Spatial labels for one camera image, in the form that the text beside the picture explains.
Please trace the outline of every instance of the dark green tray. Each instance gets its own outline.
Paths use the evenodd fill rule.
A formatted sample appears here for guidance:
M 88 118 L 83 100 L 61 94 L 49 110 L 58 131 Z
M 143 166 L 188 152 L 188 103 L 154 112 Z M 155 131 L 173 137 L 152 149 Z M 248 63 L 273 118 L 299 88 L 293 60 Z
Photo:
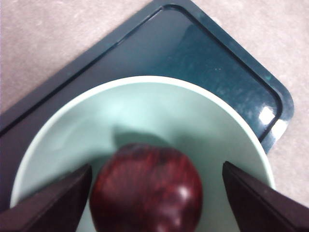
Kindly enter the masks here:
M 191 1 L 153 1 L 1 116 L 0 211 L 47 119 L 86 90 L 135 75 L 179 78 L 211 91 L 247 121 L 266 152 L 294 111 L 287 89 Z

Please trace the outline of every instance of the apple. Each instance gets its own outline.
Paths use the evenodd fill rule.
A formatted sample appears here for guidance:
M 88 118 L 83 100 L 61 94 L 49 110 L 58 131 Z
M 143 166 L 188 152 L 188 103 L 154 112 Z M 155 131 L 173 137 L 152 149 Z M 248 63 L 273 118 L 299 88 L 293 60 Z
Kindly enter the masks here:
M 90 196 L 98 232 L 193 232 L 202 184 L 174 148 L 129 144 L 101 168 Z

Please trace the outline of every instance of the light green bowl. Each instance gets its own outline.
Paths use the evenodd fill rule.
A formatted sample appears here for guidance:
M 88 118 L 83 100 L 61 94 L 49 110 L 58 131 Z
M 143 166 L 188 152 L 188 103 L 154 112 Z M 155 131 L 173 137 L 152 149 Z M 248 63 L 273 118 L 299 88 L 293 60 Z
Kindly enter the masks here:
M 99 168 L 132 142 L 187 154 L 202 179 L 197 232 L 238 232 L 221 175 L 226 160 L 274 187 L 266 155 L 248 124 L 228 104 L 196 85 L 159 76 L 111 81 L 73 99 L 33 139 L 20 164 L 11 206 L 85 163 Z M 86 205 L 78 232 L 94 232 Z

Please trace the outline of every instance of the bowl rim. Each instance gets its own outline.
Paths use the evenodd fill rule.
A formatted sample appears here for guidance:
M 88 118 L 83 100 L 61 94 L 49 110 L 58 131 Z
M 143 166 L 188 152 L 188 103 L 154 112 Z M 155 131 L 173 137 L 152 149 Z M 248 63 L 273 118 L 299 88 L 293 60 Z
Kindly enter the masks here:
M 55 122 L 58 121 L 64 115 L 67 111 L 72 109 L 74 106 L 78 105 L 82 101 L 85 101 L 86 99 L 99 94 L 103 91 L 129 85 L 129 84 L 138 84 L 138 83 L 159 83 L 159 84 L 167 84 L 167 85 L 173 85 L 177 87 L 182 87 L 187 90 L 193 91 L 199 95 L 202 95 L 212 101 L 213 103 L 220 106 L 224 111 L 226 111 L 234 120 L 242 127 L 242 129 L 245 131 L 245 133 L 248 135 L 250 140 L 252 141 L 255 149 L 257 150 L 263 167 L 267 174 L 267 184 L 275 189 L 275 181 L 273 172 L 271 170 L 271 166 L 269 163 L 269 160 L 264 152 L 264 149 L 262 145 L 260 144 L 258 138 L 250 128 L 250 126 L 247 124 L 247 122 L 225 101 L 214 95 L 213 93 L 209 92 L 208 90 L 197 86 L 195 84 L 192 84 L 187 81 L 183 81 L 176 78 L 171 77 L 164 77 L 164 76 L 154 76 L 154 75 L 143 75 L 143 76 L 131 76 L 131 77 L 125 77 L 120 78 L 117 80 L 109 81 L 104 84 L 101 84 L 99 86 L 93 87 L 92 89 L 87 90 L 86 92 L 78 95 L 68 103 L 66 103 L 64 106 L 62 106 L 58 111 L 56 111 L 48 120 L 47 122 L 41 127 L 41 129 L 38 131 L 38 133 L 34 136 L 33 140 L 31 141 L 29 147 L 27 148 L 21 163 L 19 165 L 18 171 L 15 176 L 12 193 L 11 193 L 11 200 L 10 200 L 10 207 L 14 207 L 17 204 L 17 196 L 19 191 L 19 186 L 21 186 L 22 176 L 24 171 L 26 170 L 27 164 L 30 161 L 31 154 L 33 154 L 34 149 L 36 148 L 37 144 L 40 141 L 40 138 L 54 125 Z

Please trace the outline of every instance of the beige carpet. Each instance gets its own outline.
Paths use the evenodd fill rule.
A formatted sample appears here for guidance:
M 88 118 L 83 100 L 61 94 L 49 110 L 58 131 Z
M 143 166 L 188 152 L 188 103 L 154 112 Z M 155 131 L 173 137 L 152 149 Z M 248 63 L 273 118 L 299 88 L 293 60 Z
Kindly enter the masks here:
M 1 112 L 149 0 L 2 0 Z M 194 0 L 291 92 L 295 115 L 269 153 L 277 189 L 309 206 L 309 0 Z

